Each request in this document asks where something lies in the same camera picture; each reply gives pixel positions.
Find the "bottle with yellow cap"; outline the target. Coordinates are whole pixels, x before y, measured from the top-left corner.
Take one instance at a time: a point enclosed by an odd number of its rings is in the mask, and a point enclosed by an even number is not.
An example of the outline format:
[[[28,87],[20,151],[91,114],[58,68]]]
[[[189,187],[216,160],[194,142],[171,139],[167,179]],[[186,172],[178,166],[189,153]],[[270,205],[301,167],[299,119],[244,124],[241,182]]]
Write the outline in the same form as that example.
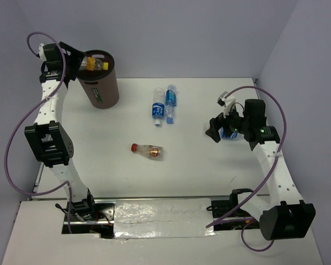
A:
[[[107,71],[109,64],[101,59],[85,57],[79,67],[80,71]]]

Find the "crushed blue label bottle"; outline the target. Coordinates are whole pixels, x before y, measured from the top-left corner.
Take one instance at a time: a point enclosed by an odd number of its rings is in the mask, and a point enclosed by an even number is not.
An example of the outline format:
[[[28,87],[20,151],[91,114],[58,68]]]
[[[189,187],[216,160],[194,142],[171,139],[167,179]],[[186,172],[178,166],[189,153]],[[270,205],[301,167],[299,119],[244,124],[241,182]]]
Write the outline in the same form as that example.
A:
[[[206,131],[209,128],[210,128],[209,123],[204,123],[204,125],[203,125],[203,135],[204,135],[204,137],[208,137],[208,135],[206,135]],[[220,128],[218,133],[219,133],[222,140],[230,140],[230,141],[244,140],[244,135],[239,134],[237,132],[232,132],[229,137],[226,137],[225,136],[225,131],[224,131],[223,128]]]

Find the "bottle with red cap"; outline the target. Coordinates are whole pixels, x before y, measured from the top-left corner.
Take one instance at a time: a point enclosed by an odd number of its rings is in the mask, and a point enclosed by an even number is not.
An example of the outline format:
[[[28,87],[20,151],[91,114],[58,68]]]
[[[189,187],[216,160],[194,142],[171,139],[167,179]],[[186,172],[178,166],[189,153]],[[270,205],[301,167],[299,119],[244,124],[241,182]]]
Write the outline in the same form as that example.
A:
[[[162,147],[155,145],[139,145],[136,143],[131,145],[131,152],[154,161],[162,161],[164,154]]]

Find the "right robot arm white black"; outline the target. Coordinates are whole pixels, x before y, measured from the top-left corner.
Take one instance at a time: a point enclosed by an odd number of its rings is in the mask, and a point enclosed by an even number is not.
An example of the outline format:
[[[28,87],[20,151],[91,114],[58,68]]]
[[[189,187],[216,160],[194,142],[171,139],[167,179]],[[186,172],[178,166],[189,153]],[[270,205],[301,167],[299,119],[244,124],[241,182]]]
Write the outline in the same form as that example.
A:
[[[268,241],[305,237],[316,210],[313,204],[305,203],[292,180],[279,150],[279,134],[273,126],[266,124],[264,101],[247,99],[242,115],[236,110],[235,97],[220,99],[218,103],[224,107],[223,113],[210,120],[206,135],[219,142],[221,130],[226,136],[242,134],[268,178],[266,186],[270,195],[266,202],[250,189],[234,190],[235,198],[228,204],[230,212],[235,216],[247,212],[255,218]]]

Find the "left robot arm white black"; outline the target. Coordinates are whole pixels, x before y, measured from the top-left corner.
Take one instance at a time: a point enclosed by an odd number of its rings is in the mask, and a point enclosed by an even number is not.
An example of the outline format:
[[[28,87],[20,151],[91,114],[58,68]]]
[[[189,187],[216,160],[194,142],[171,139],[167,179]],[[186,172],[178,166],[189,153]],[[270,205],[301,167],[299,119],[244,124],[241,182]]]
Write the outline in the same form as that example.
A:
[[[24,134],[36,159],[49,168],[60,183],[69,182],[65,190],[72,204],[72,215],[87,221],[96,216],[97,206],[73,164],[73,142],[61,124],[68,83],[76,79],[84,57],[83,52],[63,42],[40,45],[39,58],[43,64],[39,80],[44,103],[34,124],[25,127]]]

